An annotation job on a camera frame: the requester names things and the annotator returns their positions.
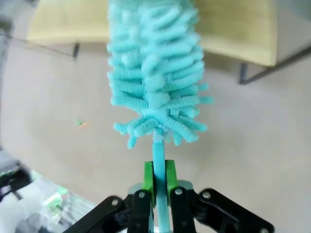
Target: small orange object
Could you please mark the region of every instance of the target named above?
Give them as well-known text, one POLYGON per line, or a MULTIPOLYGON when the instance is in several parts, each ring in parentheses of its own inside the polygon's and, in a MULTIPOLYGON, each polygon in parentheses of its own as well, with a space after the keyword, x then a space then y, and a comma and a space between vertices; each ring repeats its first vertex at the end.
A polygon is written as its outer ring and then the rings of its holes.
POLYGON ((79 126, 79 129, 83 129, 83 128, 85 128, 85 126, 87 126, 87 122, 83 122, 83 123, 79 126))

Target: microfiber duster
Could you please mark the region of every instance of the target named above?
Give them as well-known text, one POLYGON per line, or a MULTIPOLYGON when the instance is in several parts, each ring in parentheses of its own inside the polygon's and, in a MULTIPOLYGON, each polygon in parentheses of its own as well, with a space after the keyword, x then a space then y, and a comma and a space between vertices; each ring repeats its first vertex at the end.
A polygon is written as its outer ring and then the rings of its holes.
POLYGON ((198 10, 189 0, 110 0, 108 19, 111 103, 138 113, 137 119, 114 128, 129 134, 129 149, 153 133, 159 227, 169 232, 164 140, 172 137, 176 145, 198 140, 196 131, 207 126, 194 120, 196 105, 213 102, 198 95, 208 88, 197 83, 204 74, 204 53, 194 29, 198 10))

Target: beige floor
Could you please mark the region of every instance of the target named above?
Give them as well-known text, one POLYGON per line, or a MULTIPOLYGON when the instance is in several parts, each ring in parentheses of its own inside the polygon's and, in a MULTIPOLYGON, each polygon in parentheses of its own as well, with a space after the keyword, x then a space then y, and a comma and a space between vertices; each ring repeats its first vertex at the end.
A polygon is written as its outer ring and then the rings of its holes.
MULTIPOLYGON (((20 14, 15 36, 25 37, 31 15, 30 7, 20 14)), ((287 12, 279 19, 281 58, 309 41, 311 23, 287 12)), ((74 62, 13 42, 1 103, 3 146, 94 202, 111 194, 125 197, 151 159, 150 138, 127 150, 127 137, 112 129, 136 114, 110 105, 106 58, 103 44, 82 45, 74 62), (79 130, 75 118, 89 125, 79 130)), ((216 103, 201 109, 199 119, 209 131, 197 143, 167 146, 178 177, 197 191, 215 188, 272 222, 277 233, 311 232, 311 58, 248 86, 237 85, 236 61, 206 60, 216 103)))

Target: black metal bracket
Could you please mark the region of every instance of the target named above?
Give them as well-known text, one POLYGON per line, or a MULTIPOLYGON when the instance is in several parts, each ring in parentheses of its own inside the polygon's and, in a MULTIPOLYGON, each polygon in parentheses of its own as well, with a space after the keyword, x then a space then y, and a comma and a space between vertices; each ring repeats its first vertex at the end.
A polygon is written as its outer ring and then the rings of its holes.
POLYGON ((218 233, 273 233, 271 223, 244 209, 214 189, 198 195, 198 205, 206 209, 196 219, 218 233))
POLYGON ((271 223, 214 189, 196 194, 177 187, 170 196, 174 233, 196 233, 193 218, 217 233, 274 233, 271 223))
POLYGON ((116 196, 106 198, 91 212, 64 233, 148 233, 153 227, 151 193, 139 190, 124 200, 116 196))
MULTIPOLYGON (((106 198, 64 233, 153 232, 151 193, 139 190, 122 200, 106 198)), ((217 233, 274 233, 271 223, 239 206, 214 189, 176 187, 170 192, 174 233, 197 233, 194 219, 217 233)))
POLYGON ((21 165, 20 162, 10 164, 2 170, 0 174, 0 202, 9 193, 14 193, 20 200, 22 196, 17 191, 32 182, 29 170, 21 165), (2 193, 1 189, 6 186, 9 187, 9 191, 2 193))

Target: cable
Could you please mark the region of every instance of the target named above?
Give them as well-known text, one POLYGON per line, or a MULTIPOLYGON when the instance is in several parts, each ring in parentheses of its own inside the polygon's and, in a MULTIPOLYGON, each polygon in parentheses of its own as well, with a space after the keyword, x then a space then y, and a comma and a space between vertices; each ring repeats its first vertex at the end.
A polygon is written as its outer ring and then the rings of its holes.
POLYGON ((21 194, 19 194, 17 191, 12 191, 12 193, 15 195, 15 197, 18 199, 18 200, 22 200, 23 199, 23 196, 21 194))
POLYGON ((32 44, 32 45, 35 45, 35 46, 38 46, 40 48, 43 48, 43 49, 46 49, 46 50, 50 50, 52 52, 56 52, 56 53, 59 53, 59 54, 62 54, 62 55, 66 55, 66 56, 69 56, 69 57, 73 57, 71 54, 68 54, 68 53, 65 53, 65 52, 62 52, 62 51, 58 51, 56 49, 52 49, 52 48, 49 48, 47 46, 44 46, 44 45, 40 45, 40 44, 37 44, 37 43, 34 43, 34 42, 30 42, 26 39, 20 39, 20 38, 16 38, 16 37, 13 37, 11 35, 8 35, 8 34, 2 34, 0 33, 0 36, 4 36, 4 37, 7 37, 9 39, 12 39, 12 40, 15 40, 15 41, 18 41, 18 42, 22 42, 22 43, 25 43, 25 44, 32 44))

